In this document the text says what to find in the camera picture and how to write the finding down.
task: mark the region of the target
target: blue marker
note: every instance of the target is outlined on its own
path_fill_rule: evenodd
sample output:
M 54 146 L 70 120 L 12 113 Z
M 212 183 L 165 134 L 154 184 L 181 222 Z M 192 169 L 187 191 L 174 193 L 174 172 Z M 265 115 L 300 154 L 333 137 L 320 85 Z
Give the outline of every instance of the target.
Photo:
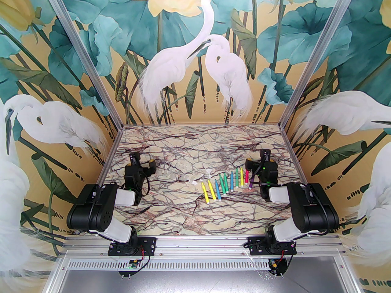
M 219 190 L 219 184 L 217 183 L 217 180 L 215 179 L 215 186 L 216 186 L 216 193 L 217 193 L 217 199 L 221 201 L 221 195 Z
M 233 192 L 233 172 L 231 172 L 231 192 Z

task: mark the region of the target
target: yellow marker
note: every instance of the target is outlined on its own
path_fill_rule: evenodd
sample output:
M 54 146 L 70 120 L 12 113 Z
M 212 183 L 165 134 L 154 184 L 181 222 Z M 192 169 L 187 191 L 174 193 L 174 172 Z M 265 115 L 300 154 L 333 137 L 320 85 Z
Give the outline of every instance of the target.
M 212 199 L 213 201 L 216 201 L 217 199 L 216 199 L 215 191 L 213 191 L 213 187 L 209 179 L 208 179 L 208 185 L 209 185 L 210 192 L 212 194 Z
M 208 192 L 206 191 L 204 183 L 201 183 L 201 184 L 202 184 L 202 190 L 204 190 L 204 194 L 205 194 L 205 201 L 207 204 L 209 204 Z
M 240 168 L 240 186 L 244 187 L 243 168 Z

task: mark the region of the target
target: egret neck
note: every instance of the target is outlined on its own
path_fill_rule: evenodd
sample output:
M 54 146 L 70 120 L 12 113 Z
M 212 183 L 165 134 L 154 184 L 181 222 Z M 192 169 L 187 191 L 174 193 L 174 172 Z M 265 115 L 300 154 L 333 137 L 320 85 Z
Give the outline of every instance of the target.
M 214 11 L 211 5 L 211 0 L 201 0 L 201 9 L 204 13 L 204 24 L 198 35 L 188 44 L 183 47 L 186 49 L 186 53 L 192 53 L 198 46 L 210 35 L 214 24 Z M 197 53 L 193 53 L 186 60 L 186 67 L 191 63 Z

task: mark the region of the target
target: white egret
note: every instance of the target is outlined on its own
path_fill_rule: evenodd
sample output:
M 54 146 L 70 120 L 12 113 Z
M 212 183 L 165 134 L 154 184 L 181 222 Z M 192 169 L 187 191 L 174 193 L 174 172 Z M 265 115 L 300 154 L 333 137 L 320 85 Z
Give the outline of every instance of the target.
M 139 99 L 141 108 L 147 107 L 151 113 L 154 113 L 155 107 L 160 109 L 158 102 L 161 100 L 161 90 L 173 82 L 181 81 L 185 76 L 186 68 L 197 54 L 194 50 L 212 31 L 214 11 L 210 2 L 211 0 L 201 0 L 204 24 L 198 35 L 186 45 L 161 50 L 142 71 L 138 80 L 142 95 Z
M 7 100 L 3 112 L 7 128 L 7 145 L 15 118 L 35 140 L 45 143 L 67 143 L 93 153 L 91 147 L 105 157 L 106 139 L 102 130 L 60 101 L 41 104 L 30 95 L 16 95 Z
M 228 105 L 233 99 L 233 120 L 246 117 L 253 105 L 253 96 L 247 81 L 246 65 L 234 53 L 230 53 L 228 40 L 221 35 L 209 35 L 194 53 L 208 48 L 205 66 L 209 75 L 220 87 L 224 102 Z
M 3 108 L 0 100 L 0 112 Z M 30 249 L 46 250 L 47 246 L 20 230 L 21 212 L 30 183 L 19 167 L 14 139 L 7 141 L 4 120 L 0 121 L 0 171 L 0 279 L 5 282 L 0 286 L 5 289 L 7 285 L 11 290 L 20 291 L 25 285 L 31 286 L 25 283 L 25 277 L 33 279 L 31 272 L 50 269 L 50 262 L 30 254 Z
M 363 193 L 360 204 L 351 208 L 357 218 L 366 217 L 362 225 L 346 236 L 359 246 L 353 254 L 360 256 L 360 263 L 376 261 L 384 265 L 391 261 L 391 142 L 377 154 L 373 163 L 371 182 Z
M 312 132 L 319 125 L 326 125 L 348 135 L 357 130 L 390 128 L 389 121 L 391 107 L 378 103 L 365 92 L 352 90 L 314 102 L 304 116 L 299 132 Z

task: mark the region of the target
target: vent grille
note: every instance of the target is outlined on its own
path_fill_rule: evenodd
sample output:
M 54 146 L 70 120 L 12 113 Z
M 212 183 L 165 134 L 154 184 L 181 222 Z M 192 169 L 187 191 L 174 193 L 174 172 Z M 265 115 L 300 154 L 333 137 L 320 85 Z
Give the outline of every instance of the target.
M 269 270 L 268 259 L 158 259 L 151 260 L 144 270 L 150 271 L 213 271 Z M 129 270 L 129 260 L 72 259 L 68 270 Z

